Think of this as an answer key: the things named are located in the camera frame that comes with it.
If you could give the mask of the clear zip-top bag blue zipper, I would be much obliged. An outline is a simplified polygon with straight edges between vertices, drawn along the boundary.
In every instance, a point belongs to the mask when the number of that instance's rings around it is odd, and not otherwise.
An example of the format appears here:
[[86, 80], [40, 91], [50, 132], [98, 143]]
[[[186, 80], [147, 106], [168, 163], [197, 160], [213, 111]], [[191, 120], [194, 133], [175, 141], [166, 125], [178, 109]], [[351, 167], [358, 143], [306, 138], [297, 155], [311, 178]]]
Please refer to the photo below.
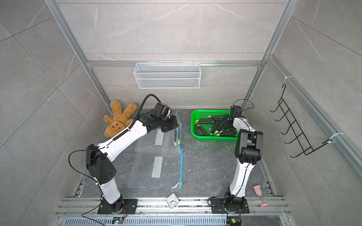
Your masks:
[[178, 116], [178, 113], [175, 113], [176, 121], [178, 127], [170, 132], [164, 134], [163, 145], [161, 156], [163, 157], [175, 157], [181, 154], [181, 132], [183, 124]]

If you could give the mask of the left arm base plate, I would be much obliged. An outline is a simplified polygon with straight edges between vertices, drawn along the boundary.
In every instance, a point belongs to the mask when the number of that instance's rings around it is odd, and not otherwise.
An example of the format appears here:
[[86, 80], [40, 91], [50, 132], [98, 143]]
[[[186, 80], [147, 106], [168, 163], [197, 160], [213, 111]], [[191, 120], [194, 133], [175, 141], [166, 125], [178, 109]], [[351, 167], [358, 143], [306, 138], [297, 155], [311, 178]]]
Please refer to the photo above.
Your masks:
[[138, 199], [122, 199], [117, 200], [113, 204], [109, 204], [105, 199], [101, 200], [98, 214], [134, 214], [137, 209]]

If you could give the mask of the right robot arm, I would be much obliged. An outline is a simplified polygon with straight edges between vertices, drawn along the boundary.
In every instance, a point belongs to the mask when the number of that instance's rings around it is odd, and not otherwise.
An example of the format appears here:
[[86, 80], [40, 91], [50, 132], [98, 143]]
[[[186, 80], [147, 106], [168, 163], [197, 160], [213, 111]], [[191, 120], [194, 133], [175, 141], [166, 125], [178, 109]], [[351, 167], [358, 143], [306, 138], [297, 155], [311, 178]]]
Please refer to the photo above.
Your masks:
[[224, 206], [242, 208], [246, 203], [245, 194], [251, 171], [262, 157], [264, 135], [252, 128], [241, 105], [233, 103], [231, 117], [232, 125], [238, 132], [235, 146], [237, 167], [233, 181], [225, 193]]

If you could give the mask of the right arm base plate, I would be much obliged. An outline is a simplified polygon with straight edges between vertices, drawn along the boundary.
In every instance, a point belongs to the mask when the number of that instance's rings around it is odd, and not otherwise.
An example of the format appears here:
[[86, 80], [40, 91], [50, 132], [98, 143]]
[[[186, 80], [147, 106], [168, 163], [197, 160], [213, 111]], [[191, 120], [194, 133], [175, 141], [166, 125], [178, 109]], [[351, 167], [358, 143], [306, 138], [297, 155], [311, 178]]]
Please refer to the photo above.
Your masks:
[[225, 201], [224, 198], [210, 197], [207, 200], [213, 214], [249, 214], [249, 206], [245, 197], [236, 197], [232, 201]]

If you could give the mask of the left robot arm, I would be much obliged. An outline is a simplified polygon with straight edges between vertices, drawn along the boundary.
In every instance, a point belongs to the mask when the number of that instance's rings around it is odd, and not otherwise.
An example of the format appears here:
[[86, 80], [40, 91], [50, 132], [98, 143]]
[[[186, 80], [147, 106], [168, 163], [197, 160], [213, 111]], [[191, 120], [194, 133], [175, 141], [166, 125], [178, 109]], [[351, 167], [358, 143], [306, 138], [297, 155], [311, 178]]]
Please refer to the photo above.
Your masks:
[[127, 206], [115, 181], [117, 170], [113, 161], [128, 146], [153, 130], [160, 129], [166, 133], [179, 127], [178, 116], [159, 99], [153, 109], [142, 112], [149, 97], [156, 96], [148, 94], [140, 106], [131, 103], [125, 109], [122, 109], [120, 102], [112, 101], [114, 117], [104, 117], [104, 121], [111, 126], [111, 129], [106, 131], [109, 140], [96, 146], [91, 144], [84, 150], [88, 177], [96, 183], [102, 193], [100, 205], [113, 214], [126, 212]]

